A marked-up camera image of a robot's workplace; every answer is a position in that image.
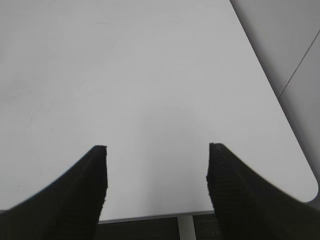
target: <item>table top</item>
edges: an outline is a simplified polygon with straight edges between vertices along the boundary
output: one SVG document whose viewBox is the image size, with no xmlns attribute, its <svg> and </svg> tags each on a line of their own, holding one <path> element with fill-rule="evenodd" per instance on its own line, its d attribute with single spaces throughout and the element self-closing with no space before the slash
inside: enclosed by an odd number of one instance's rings
<svg viewBox="0 0 320 240">
<path fill-rule="evenodd" d="M 94 145 L 107 146 L 100 220 L 212 210 L 209 143 L 300 201 L 317 195 L 229 1 L 8 1 L 0 30 L 0 209 Z"/>
</svg>

